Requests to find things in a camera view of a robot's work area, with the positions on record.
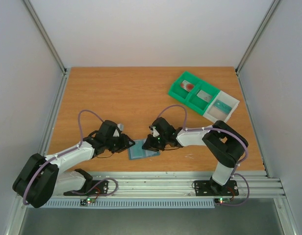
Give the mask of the red circle card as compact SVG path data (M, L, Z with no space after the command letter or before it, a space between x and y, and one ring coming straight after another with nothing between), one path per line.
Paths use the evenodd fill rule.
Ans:
M191 92L191 91L194 89L194 87L195 87L194 84L190 83L190 82L187 81L187 80L183 80L183 81L181 82L180 86L181 86L184 90L186 90L187 92Z

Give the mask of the grey card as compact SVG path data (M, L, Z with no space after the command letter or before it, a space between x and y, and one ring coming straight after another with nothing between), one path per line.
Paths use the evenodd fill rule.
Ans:
M211 101L211 99L213 98L212 95L208 94L207 92L203 91L203 90L199 90L197 93L197 97L202 99L203 101L209 103Z

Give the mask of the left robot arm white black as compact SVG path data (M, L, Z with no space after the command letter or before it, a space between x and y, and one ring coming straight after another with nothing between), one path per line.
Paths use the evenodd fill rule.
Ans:
M12 189L23 198L24 205L35 208L45 205L57 194L89 195L101 182L94 181L85 170L69 169L105 151L121 153L134 145L135 141L123 133L121 124L105 120L98 130L68 149L46 156L31 155Z

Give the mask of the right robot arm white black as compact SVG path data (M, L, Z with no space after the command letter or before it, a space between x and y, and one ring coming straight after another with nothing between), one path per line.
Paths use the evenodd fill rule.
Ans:
M175 129L159 117L149 129L151 133L142 145L144 150L165 151L167 145L173 148L205 146L210 150L218 161L208 183L214 195L227 190L229 179L249 155L247 140L222 120L207 127Z

